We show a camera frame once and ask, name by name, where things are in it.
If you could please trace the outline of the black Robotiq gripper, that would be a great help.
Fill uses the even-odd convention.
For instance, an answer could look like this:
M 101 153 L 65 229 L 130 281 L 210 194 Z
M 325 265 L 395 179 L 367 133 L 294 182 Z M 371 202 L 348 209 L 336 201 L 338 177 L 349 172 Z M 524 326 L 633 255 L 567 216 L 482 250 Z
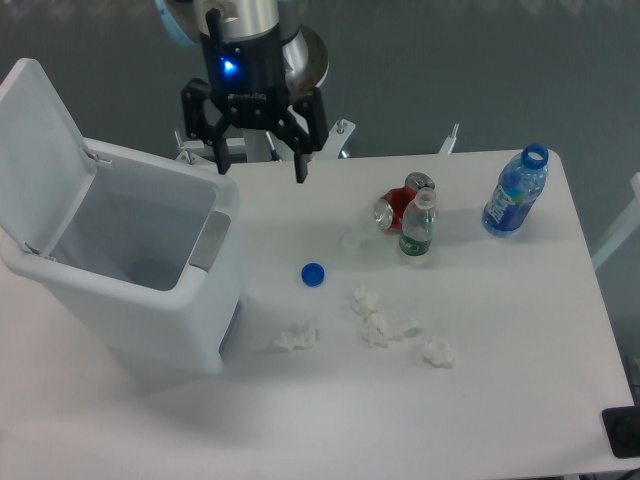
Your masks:
M 224 175 L 231 158 L 224 134 L 231 124 L 239 129 L 271 130 L 294 153 L 297 183 L 304 183 L 308 164 L 328 136 L 328 122 L 319 87 L 306 91 L 288 107 L 288 89 L 280 26 L 257 37 L 223 42 L 200 35 L 209 83 L 191 79 L 181 90 L 186 134 L 213 150 L 213 162 Z M 220 112 L 215 124 L 205 104 Z

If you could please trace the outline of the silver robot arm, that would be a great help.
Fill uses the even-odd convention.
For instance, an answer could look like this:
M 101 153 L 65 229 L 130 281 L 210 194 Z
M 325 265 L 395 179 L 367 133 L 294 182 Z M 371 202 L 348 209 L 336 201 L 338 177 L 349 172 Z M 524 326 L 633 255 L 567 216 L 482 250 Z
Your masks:
M 213 150 L 220 173 L 231 166 L 229 127 L 269 132 L 293 154 L 305 181 L 329 128 L 319 88 L 328 71 L 322 39 L 299 21 L 295 1 L 158 1 L 178 44 L 199 43 L 208 78 L 181 91 L 186 135 Z

